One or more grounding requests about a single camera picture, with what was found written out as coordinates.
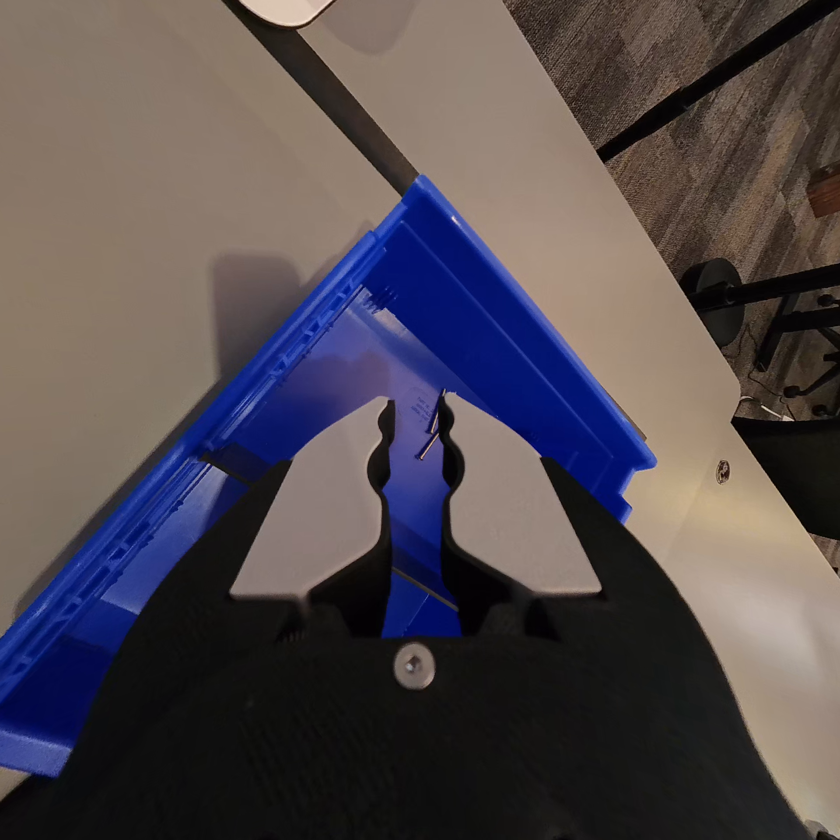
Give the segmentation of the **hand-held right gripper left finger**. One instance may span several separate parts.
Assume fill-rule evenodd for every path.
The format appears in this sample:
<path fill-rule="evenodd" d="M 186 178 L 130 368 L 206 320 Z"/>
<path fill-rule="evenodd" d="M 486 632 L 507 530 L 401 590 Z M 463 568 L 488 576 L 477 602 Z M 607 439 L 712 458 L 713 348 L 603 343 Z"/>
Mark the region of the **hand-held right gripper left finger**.
<path fill-rule="evenodd" d="M 232 583 L 238 602 L 339 611 L 353 635 L 380 636 L 392 588 L 391 476 L 396 406 L 377 396 L 292 458 Z"/>

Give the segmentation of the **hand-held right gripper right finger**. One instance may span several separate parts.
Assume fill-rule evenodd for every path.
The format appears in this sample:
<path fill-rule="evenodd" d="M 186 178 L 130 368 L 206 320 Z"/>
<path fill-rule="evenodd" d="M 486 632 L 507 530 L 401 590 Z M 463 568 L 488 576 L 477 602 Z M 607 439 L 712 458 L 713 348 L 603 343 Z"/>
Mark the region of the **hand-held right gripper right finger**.
<path fill-rule="evenodd" d="M 542 599 L 602 593 L 535 447 L 457 394 L 440 398 L 438 432 L 448 487 L 441 571 L 463 635 L 477 635 L 496 606 L 528 614 Z"/>

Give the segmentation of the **blue plastic parts bin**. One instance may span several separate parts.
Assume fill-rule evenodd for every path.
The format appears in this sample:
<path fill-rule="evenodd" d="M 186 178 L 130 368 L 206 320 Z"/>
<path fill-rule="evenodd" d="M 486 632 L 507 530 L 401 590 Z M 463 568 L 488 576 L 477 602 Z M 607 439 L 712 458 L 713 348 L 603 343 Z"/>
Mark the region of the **blue plastic parts bin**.
<path fill-rule="evenodd" d="M 249 489 L 200 461 L 272 467 L 375 396 L 395 402 L 392 525 L 439 569 L 442 388 L 556 460 L 620 522 L 654 454 L 504 265 L 426 177 L 200 412 L 2 636 L 1 764 L 56 777 L 119 646 L 173 565 Z M 455 611 L 393 573 L 385 637 L 456 636 Z"/>

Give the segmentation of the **tall black chair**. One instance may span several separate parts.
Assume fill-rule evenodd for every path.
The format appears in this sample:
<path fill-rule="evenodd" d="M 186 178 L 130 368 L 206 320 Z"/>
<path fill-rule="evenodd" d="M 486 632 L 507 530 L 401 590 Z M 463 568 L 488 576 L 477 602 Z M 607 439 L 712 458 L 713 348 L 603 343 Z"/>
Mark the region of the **tall black chair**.
<path fill-rule="evenodd" d="M 839 540 L 839 419 L 731 425 L 806 531 Z"/>

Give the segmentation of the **black floor stand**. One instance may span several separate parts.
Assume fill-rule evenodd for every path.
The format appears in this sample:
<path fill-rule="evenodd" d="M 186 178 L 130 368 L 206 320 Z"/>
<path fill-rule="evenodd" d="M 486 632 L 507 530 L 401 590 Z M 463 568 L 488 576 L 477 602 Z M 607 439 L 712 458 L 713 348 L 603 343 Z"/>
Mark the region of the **black floor stand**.
<path fill-rule="evenodd" d="M 782 301 L 786 314 L 806 293 L 838 286 L 839 265 L 832 264 L 753 282 L 744 282 L 727 259 L 690 267 L 679 282 L 690 306 L 721 350 L 740 335 L 748 305 Z"/>

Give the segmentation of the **black swivel office chair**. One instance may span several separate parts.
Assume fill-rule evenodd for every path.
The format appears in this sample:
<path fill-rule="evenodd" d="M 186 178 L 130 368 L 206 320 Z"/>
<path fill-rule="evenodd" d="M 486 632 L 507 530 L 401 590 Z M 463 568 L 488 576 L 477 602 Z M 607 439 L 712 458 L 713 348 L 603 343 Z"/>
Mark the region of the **black swivel office chair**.
<path fill-rule="evenodd" d="M 767 373 L 784 336 L 793 333 L 815 332 L 832 348 L 822 357 L 828 367 L 813 383 L 807 386 L 785 385 L 780 392 L 781 400 L 795 400 L 812 396 L 825 385 L 838 382 L 839 377 L 839 302 L 838 297 L 824 292 L 816 301 L 816 308 L 807 311 L 797 309 L 799 293 L 790 293 L 780 298 L 770 325 L 759 342 L 754 357 L 754 369 Z"/>

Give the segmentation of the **brown wooden block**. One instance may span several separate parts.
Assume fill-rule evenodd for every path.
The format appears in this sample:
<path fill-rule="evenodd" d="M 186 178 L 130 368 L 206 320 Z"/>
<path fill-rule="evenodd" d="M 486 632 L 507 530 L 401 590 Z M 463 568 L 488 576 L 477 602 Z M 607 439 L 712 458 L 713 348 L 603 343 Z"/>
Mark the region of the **brown wooden block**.
<path fill-rule="evenodd" d="M 839 162 L 815 171 L 806 187 L 806 195 L 815 218 L 839 213 Z"/>

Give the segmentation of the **black metal bar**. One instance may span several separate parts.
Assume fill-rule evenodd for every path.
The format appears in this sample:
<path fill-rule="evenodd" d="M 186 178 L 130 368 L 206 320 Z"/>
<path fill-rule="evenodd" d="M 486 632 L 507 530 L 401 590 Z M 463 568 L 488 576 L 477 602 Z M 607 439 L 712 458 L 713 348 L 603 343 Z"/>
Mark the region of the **black metal bar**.
<path fill-rule="evenodd" d="M 753 38 L 730 57 L 715 65 L 686 87 L 670 93 L 639 118 L 597 149 L 607 163 L 636 143 L 653 135 L 688 112 L 701 99 L 784 46 L 794 37 L 822 21 L 839 8 L 838 1 L 808 1 L 786 15 L 761 35 Z"/>

